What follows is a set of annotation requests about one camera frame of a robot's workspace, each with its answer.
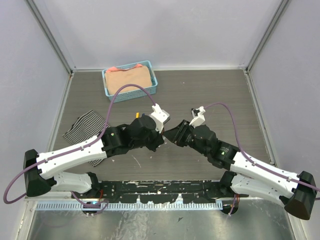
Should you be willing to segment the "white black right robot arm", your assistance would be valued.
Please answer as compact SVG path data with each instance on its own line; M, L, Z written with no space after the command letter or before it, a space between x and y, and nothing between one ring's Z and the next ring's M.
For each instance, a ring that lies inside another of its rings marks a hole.
M209 163L226 172L220 180L225 197L249 195L282 206L289 214L309 220L317 196L314 176L295 173L260 161L217 138L206 125L193 127L183 120L164 136L179 147L190 147L205 156Z

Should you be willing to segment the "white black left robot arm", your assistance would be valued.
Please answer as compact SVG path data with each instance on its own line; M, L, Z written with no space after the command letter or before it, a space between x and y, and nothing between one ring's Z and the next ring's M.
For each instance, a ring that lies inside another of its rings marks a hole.
M92 172L75 174L67 170L87 162L124 155L133 149L146 147L155 151L164 142L163 129L162 121L144 115L131 124L108 127L101 138L93 136L51 152L28 150L23 167L36 166L24 174L26 195L38 197L50 191L73 191L93 199L101 191L97 176Z

